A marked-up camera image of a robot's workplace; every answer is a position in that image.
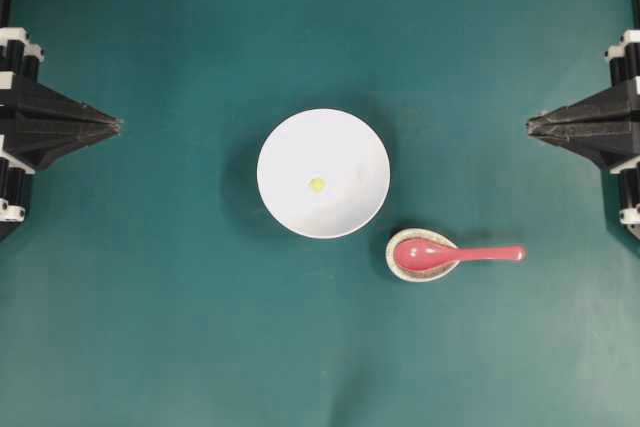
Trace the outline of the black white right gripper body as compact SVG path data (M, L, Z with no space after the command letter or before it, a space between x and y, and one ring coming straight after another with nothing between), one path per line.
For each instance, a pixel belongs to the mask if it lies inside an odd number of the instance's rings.
M605 52L613 86L631 80L639 94L639 30L626 30L620 42ZM619 221L639 239L639 154L632 153L617 162L610 173L617 178L620 202Z

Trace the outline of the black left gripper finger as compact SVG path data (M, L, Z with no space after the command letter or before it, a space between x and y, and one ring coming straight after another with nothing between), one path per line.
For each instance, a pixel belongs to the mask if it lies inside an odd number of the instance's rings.
M30 140L23 138L14 149L14 156L31 168L49 168L61 157L93 146L120 133L117 125L103 126L95 132L78 133L71 136L53 136L51 139Z
M100 128L121 121L27 78L1 79L1 125L17 128Z

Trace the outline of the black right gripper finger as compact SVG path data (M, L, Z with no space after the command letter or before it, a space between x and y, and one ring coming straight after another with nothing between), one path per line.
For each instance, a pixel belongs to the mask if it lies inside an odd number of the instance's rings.
M633 145L631 134L576 135L561 126L527 128L530 137L564 148L593 162L599 169L610 171L639 156L639 145Z
M637 120L639 82L623 81L577 103L562 106L527 121L528 128L548 125Z

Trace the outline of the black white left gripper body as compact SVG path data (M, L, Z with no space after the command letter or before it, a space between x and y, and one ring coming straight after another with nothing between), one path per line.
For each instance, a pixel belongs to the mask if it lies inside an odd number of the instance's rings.
M16 153L17 106L10 105L20 76L36 81L44 60L43 49L32 43L21 27L1 28L1 240L26 220L35 170Z

